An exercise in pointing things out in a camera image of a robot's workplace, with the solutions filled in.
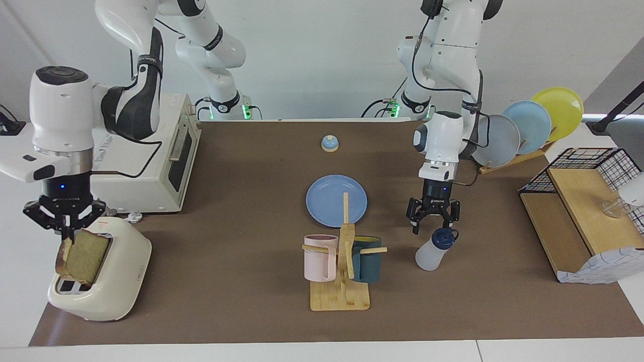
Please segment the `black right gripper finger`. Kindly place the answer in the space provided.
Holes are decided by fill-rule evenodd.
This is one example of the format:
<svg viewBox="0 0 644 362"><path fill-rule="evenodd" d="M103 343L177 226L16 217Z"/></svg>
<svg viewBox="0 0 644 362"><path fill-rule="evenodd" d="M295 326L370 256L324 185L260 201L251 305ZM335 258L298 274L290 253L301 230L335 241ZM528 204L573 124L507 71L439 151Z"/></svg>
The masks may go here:
<svg viewBox="0 0 644 362"><path fill-rule="evenodd" d="M73 241L75 241L80 230L89 227L94 221L106 211L106 203L102 200L94 200L89 212L81 217L78 213L73 214Z"/></svg>
<svg viewBox="0 0 644 362"><path fill-rule="evenodd" d="M59 199L42 199L28 202L23 213L46 230L60 234L62 240L71 238L71 227L67 222L69 202Z"/></svg>

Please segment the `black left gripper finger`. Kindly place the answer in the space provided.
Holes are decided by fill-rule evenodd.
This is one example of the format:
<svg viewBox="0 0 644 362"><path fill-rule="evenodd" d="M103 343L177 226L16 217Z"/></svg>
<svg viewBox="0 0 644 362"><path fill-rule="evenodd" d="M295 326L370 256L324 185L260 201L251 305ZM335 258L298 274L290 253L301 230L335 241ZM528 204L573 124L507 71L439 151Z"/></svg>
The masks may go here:
<svg viewBox="0 0 644 362"><path fill-rule="evenodd" d="M442 227L452 228L454 222L457 222L460 218L460 201L450 200L449 204L445 202L442 206L442 218Z"/></svg>
<svg viewBox="0 0 644 362"><path fill-rule="evenodd" d="M419 234L420 222L426 215L427 214L423 209L423 202L421 200L411 198L407 208L407 219L410 220L414 235Z"/></svg>

